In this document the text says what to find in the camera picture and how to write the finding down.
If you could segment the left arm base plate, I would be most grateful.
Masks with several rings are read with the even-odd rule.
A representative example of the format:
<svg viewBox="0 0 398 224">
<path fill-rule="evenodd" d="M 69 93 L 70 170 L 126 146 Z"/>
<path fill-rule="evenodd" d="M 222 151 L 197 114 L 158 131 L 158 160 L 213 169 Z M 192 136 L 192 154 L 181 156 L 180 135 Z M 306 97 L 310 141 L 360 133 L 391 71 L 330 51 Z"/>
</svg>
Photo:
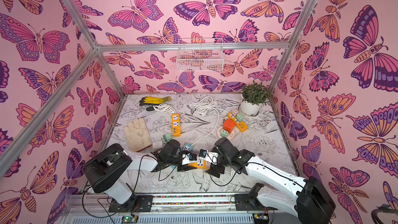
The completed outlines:
<svg viewBox="0 0 398 224">
<path fill-rule="evenodd" d="M 152 195 L 133 195 L 124 204 L 119 204 L 116 200 L 113 199 L 108 211 L 110 213 L 146 213 L 151 211 L 152 202 Z"/>
</svg>

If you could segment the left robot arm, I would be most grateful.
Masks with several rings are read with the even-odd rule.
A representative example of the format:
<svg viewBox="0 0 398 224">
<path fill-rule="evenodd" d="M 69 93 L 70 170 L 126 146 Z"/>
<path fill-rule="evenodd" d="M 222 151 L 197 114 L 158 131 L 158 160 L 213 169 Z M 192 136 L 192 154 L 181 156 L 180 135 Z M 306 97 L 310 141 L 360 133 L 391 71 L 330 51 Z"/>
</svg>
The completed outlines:
<svg viewBox="0 0 398 224">
<path fill-rule="evenodd" d="M 135 190 L 121 180 L 125 171 L 161 172 L 170 166 L 179 171 L 192 170 L 198 156 L 171 140 L 151 153 L 127 152 L 120 144 L 112 144 L 86 162 L 83 172 L 96 194 L 107 194 L 120 205 L 133 201 Z"/>
</svg>

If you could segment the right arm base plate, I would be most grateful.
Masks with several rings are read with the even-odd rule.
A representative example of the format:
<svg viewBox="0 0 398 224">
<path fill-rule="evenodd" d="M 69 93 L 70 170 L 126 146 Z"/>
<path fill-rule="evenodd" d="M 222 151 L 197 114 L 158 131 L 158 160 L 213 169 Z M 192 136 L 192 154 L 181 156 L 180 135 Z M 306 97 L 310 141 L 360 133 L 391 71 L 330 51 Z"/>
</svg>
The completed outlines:
<svg viewBox="0 0 398 224">
<path fill-rule="evenodd" d="M 235 194 L 233 202 L 237 211 L 264 211 L 266 207 L 250 194 Z"/>
</svg>

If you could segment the blue power strip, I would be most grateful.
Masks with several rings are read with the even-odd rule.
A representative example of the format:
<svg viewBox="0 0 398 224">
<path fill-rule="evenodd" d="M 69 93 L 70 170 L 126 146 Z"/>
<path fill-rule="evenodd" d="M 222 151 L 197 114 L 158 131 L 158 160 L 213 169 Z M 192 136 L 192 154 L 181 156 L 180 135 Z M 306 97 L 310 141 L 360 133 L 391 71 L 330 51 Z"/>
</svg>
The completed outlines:
<svg viewBox="0 0 398 224">
<path fill-rule="evenodd" d="M 193 151 L 193 147 L 190 144 L 185 144 L 182 148 L 182 151 L 191 152 Z"/>
</svg>

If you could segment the white charger plug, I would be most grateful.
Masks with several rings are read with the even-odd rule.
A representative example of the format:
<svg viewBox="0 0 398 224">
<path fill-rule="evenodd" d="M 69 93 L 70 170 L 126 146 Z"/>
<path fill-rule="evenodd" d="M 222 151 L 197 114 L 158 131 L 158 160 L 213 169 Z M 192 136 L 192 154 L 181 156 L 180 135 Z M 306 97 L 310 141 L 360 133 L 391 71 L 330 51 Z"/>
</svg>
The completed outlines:
<svg viewBox="0 0 398 224">
<path fill-rule="evenodd" d="M 152 143 L 153 149 L 162 149 L 163 148 L 163 141 L 156 141 Z"/>
</svg>

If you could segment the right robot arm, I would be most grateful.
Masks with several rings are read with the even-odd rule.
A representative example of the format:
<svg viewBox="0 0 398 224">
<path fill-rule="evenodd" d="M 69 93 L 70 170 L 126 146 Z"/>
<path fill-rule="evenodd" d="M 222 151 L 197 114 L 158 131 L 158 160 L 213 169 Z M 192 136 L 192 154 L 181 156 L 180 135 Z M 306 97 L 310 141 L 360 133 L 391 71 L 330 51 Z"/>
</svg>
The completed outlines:
<svg viewBox="0 0 398 224">
<path fill-rule="evenodd" d="M 248 150 L 238 150 L 227 138 L 216 141 L 212 151 L 201 151 L 199 155 L 215 166 L 230 167 L 237 174 L 259 179 L 277 189 L 277 193 L 255 196 L 263 206 L 295 216 L 303 224 L 331 222 L 336 204 L 319 179 L 286 173 Z"/>
</svg>

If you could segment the green usb charger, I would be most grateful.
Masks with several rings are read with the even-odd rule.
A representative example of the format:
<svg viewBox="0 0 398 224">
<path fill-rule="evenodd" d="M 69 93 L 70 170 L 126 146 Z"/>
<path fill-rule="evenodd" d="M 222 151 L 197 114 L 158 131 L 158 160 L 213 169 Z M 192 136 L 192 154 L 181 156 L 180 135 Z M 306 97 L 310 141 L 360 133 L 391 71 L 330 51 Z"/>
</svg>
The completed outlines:
<svg viewBox="0 0 398 224">
<path fill-rule="evenodd" d="M 164 139 L 165 143 L 168 143 L 169 141 L 171 141 L 173 139 L 173 136 L 170 133 L 167 133 L 163 136 L 163 139 Z"/>
</svg>

